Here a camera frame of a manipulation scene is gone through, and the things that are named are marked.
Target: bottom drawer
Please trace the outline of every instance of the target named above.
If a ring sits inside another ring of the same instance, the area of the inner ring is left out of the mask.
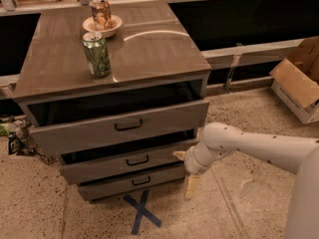
[[[136,173],[131,176],[101,181],[79,187],[84,200],[95,200],[137,189],[142,189],[164,182],[182,179],[185,176],[183,162],[154,170]]]

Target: can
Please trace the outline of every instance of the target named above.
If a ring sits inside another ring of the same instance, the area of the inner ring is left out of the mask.
[[[110,3],[107,0],[92,1],[92,15],[96,30],[108,30],[113,28]]]
[[[102,78],[111,72],[107,41],[100,32],[89,32],[83,36],[83,47],[90,73]]]

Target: blue tape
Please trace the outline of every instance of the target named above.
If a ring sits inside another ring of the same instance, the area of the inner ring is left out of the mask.
[[[140,203],[137,203],[129,195],[125,195],[123,197],[124,200],[126,200],[128,203],[130,203],[133,207],[135,207],[138,210],[136,215],[136,220],[132,228],[133,235],[139,234],[143,216],[145,216],[148,220],[150,220],[156,227],[161,227],[161,220],[159,220],[155,215],[153,215],[146,209],[148,196],[149,196],[149,191],[148,190],[143,191]]]

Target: small bowl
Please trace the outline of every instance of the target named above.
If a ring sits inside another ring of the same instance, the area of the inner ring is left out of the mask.
[[[83,22],[83,28],[89,32],[100,32],[103,34],[104,38],[109,38],[114,36],[114,34],[117,32],[117,30],[122,26],[123,21],[119,16],[112,15],[112,23],[113,28],[108,30],[96,30],[96,26],[94,24],[93,17],[90,17]]]

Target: drawer cabinet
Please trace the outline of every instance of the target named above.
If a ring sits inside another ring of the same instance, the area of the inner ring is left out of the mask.
[[[32,137],[89,201],[184,178],[172,153],[197,143],[209,105],[210,65],[164,1],[112,10],[124,25],[107,41],[107,77],[87,68],[78,25],[90,8],[48,10],[13,93]]]

